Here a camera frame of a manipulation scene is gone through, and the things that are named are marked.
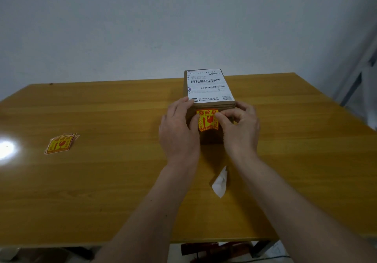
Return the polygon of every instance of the right hand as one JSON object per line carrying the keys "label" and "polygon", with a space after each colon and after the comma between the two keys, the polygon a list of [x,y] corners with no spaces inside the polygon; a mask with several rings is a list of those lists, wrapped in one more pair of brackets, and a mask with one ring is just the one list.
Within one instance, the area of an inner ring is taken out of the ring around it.
{"label": "right hand", "polygon": [[[217,112],[215,117],[224,131],[225,150],[235,164],[244,158],[258,157],[260,125],[252,105],[236,101],[236,108]],[[238,125],[231,123],[228,117],[234,117]]]}

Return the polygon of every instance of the stack of fragile stickers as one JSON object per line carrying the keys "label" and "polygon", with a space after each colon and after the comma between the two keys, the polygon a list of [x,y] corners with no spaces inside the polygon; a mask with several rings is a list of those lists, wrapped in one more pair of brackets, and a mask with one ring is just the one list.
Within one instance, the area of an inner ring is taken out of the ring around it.
{"label": "stack of fragile stickers", "polygon": [[214,117],[214,114],[219,112],[218,109],[203,109],[203,110],[197,110],[196,114],[199,114],[199,130],[205,131],[209,129],[216,129],[219,130],[219,122]]}
{"label": "stack of fragile stickers", "polygon": [[77,133],[65,133],[60,136],[56,136],[50,140],[50,144],[45,150],[45,154],[52,154],[57,152],[68,151],[73,142],[79,137]]}

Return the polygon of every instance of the white tissue paper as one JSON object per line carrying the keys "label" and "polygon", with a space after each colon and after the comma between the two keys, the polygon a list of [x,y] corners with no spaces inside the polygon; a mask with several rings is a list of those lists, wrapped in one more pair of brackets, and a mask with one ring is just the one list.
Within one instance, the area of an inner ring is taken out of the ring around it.
{"label": "white tissue paper", "polygon": [[227,189],[227,175],[227,166],[225,166],[212,185],[214,193],[217,194],[220,199],[225,194],[225,190]]}

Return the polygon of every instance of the left hand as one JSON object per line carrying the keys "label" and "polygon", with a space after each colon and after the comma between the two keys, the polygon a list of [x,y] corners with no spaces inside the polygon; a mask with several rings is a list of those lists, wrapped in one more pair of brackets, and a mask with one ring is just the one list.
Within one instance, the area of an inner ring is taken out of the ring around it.
{"label": "left hand", "polygon": [[196,169],[200,156],[200,141],[198,120],[196,114],[186,124],[186,112],[194,103],[194,100],[186,96],[169,105],[166,115],[161,119],[159,127],[159,142],[167,157],[168,165],[174,169]]}

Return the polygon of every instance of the hand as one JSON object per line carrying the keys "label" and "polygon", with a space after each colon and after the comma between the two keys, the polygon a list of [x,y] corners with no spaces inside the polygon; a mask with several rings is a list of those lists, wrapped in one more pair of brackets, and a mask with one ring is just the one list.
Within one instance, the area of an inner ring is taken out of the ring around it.
{"label": "hand", "polygon": [[[224,131],[225,150],[235,164],[246,157],[258,157],[260,125],[253,106],[236,101],[236,108],[217,112],[215,117]],[[238,125],[231,123],[228,117],[234,117]]]}
{"label": "hand", "polygon": [[181,98],[169,105],[166,115],[161,119],[160,145],[165,152],[168,165],[175,168],[193,166],[196,168],[199,161],[199,114],[191,119],[190,128],[186,124],[186,112],[193,103],[193,99]]}

